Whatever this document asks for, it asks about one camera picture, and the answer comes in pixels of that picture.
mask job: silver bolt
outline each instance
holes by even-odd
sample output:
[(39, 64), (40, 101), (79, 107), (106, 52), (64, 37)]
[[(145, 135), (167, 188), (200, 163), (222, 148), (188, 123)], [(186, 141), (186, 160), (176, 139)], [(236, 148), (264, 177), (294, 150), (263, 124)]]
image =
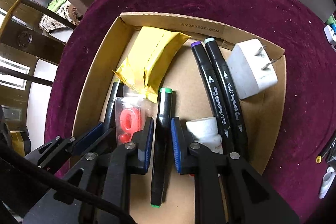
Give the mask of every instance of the silver bolt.
[(85, 155), (85, 159), (86, 160), (93, 160), (95, 157), (96, 157), (96, 153), (93, 153), (93, 152), (89, 152)]
[(125, 144), (126, 149), (133, 149), (135, 147), (135, 143), (129, 142)]
[(201, 147), (201, 145), (199, 143), (196, 143), (196, 142), (190, 144), (191, 149), (199, 149), (200, 147)]
[(233, 160), (238, 160), (240, 158), (240, 155), (237, 152), (231, 152), (230, 158)]

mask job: purple marker cap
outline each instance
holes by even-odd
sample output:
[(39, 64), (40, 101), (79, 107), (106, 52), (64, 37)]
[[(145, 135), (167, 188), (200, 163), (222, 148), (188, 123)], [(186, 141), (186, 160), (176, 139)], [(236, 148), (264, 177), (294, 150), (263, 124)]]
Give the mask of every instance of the purple marker cap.
[(191, 46), (192, 46), (192, 47), (195, 47), (196, 45), (200, 45), (200, 44), (201, 44), (200, 41), (196, 41), (196, 42), (194, 42), (194, 43), (191, 43)]

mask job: yellow plastic wrapper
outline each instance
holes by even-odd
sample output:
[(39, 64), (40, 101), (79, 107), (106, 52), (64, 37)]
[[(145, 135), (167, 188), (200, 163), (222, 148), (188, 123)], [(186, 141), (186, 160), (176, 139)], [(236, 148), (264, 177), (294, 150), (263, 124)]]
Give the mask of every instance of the yellow plastic wrapper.
[(188, 38), (180, 32), (142, 27), (127, 58), (114, 73), (128, 87), (156, 103), (162, 78)]

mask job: green marker cap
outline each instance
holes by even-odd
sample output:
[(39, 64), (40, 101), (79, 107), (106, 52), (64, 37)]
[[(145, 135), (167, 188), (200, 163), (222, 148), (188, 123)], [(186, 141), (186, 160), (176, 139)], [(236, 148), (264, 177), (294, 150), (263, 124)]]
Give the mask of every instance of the green marker cap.
[(173, 90), (170, 88), (161, 88), (160, 92), (165, 92), (165, 93), (173, 93)]

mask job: maroon tablecloth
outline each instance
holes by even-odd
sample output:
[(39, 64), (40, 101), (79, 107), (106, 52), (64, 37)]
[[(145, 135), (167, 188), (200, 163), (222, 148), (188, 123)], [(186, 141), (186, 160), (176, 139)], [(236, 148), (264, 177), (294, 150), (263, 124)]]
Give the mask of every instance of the maroon tablecloth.
[(335, 59), (324, 24), (297, 0), (95, 0), (71, 36), (49, 101), (45, 140), (69, 137), (96, 51), (121, 12), (165, 12), (224, 22), (283, 47), (285, 110), (265, 178), (304, 222), (319, 204), (325, 163), (315, 163), (336, 128)]

